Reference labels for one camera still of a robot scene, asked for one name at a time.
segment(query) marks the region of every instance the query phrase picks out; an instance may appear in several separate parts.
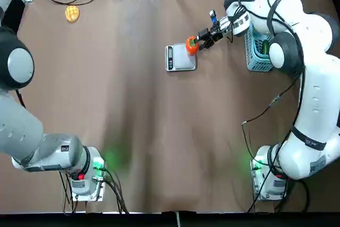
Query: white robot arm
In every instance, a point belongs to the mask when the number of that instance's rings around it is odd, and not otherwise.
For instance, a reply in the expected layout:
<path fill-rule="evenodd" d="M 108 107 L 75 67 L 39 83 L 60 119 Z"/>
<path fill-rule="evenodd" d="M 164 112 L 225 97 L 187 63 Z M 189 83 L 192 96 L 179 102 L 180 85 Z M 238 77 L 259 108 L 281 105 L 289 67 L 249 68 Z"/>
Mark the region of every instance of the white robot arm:
<path fill-rule="evenodd" d="M 0 18 L 11 0 L 0 0 Z M 10 90 L 27 86 L 34 61 L 11 29 L 0 26 L 0 152 L 13 165 L 29 172 L 62 171 L 71 177 L 74 200 L 102 200 L 105 163 L 94 147 L 67 134 L 45 134 L 42 123 L 18 104 Z"/>
<path fill-rule="evenodd" d="M 339 27 L 327 15 L 306 14 L 300 0 L 225 0 L 224 7 L 226 16 L 219 20 L 210 11 L 211 30 L 196 37 L 196 43 L 204 41 L 200 49 L 211 47 L 229 32 L 245 34 L 252 22 L 258 32 L 276 35 L 269 50 L 274 67 L 295 77 L 304 70 L 299 112 L 289 136 L 282 146 L 262 146 L 251 162 L 260 199 L 280 200 L 287 177 L 306 178 L 340 156 L 340 128 L 336 125 L 340 60 L 327 54 L 339 37 Z"/>

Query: brown table surface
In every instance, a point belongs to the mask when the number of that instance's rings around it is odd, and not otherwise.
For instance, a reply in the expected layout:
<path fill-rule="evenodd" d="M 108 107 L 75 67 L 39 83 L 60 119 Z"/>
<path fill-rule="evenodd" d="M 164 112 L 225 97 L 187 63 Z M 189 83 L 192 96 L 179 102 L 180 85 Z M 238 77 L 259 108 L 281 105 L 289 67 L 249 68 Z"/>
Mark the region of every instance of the brown table surface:
<path fill-rule="evenodd" d="M 302 2 L 305 12 L 337 17 L 332 0 Z M 94 0 L 79 8 L 70 24 L 65 6 L 34 0 L 20 25 L 36 68 L 22 94 L 45 132 L 75 133 L 97 147 L 121 177 L 132 212 L 246 211 L 252 193 L 241 123 L 259 114 L 289 77 L 248 71 L 244 37 L 200 52 L 194 72 L 165 71 L 164 47 L 210 27 L 209 11 L 223 16 L 223 0 Z M 297 100 L 296 86 L 248 125 L 254 153 L 282 140 Z M 20 171 L 5 155 L 0 162 L 1 213 L 62 210 L 57 172 Z M 310 211 L 339 210 L 339 166 L 307 179 Z M 301 210 L 304 200 L 297 186 L 285 210 Z M 115 204 L 107 189 L 105 201 L 89 203 L 87 211 L 116 211 Z M 257 210 L 272 211 L 273 203 Z"/>

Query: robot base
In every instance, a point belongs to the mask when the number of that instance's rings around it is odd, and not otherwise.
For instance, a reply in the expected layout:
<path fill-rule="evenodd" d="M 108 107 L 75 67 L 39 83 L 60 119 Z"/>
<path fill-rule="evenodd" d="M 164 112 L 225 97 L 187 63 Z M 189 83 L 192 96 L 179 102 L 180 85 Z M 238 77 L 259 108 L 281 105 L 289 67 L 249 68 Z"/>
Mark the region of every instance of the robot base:
<path fill-rule="evenodd" d="M 103 201 L 105 192 L 105 171 L 96 170 L 95 165 L 106 168 L 106 162 L 95 147 L 88 147 L 90 165 L 84 180 L 71 180 L 73 201 Z"/>
<path fill-rule="evenodd" d="M 254 198 L 257 197 L 269 171 L 269 167 L 265 165 L 263 165 L 258 170 L 254 170 L 258 167 L 258 165 L 259 163 L 255 162 L 254 160 L 250 160 L 250 172 L 252 177 L 252 190 L 254 193 Z M 261 189 L 258 200 L 281 200 L 284 196 L 286 196 L 286 193 L 284 194 L 285 182 L 285 180 L 281 180 L 270 173 L 265 185 Z"/>
<path fill-rule="evenodd" d="M 105 183 L 97 182 L 95 191 L 90 195 L 78 195 L 72 192 L 73 201 L 103 201 L 105 193 Z"/>

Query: basket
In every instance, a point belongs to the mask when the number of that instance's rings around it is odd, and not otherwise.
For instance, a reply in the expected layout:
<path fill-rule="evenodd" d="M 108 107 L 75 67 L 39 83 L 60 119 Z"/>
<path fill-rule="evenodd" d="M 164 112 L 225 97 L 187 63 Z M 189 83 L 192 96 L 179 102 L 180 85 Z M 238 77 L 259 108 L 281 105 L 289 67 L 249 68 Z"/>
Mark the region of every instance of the basket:
<path fill-rule="evenodd" d="M 269 55 L 260 54 L 264 40 L 270 41 L 271 36 L 265 36 L 257 32 L 250 23 L 248 32 L 245 34 L 246 66 L 250 71 L 268 72 L 273 65 Z"/>

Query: kitchen scale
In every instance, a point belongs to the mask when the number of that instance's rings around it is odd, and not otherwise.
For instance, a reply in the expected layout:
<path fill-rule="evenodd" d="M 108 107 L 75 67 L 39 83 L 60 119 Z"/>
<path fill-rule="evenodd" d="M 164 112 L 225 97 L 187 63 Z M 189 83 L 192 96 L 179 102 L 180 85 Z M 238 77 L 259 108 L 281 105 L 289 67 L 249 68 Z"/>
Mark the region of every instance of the kitchen scale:
<path fill-rule="evenodd" d="M 168 72 L 196 69 L 196 54 L 190 55 L 185 43 L 165 47 L 165 69 Z"/>

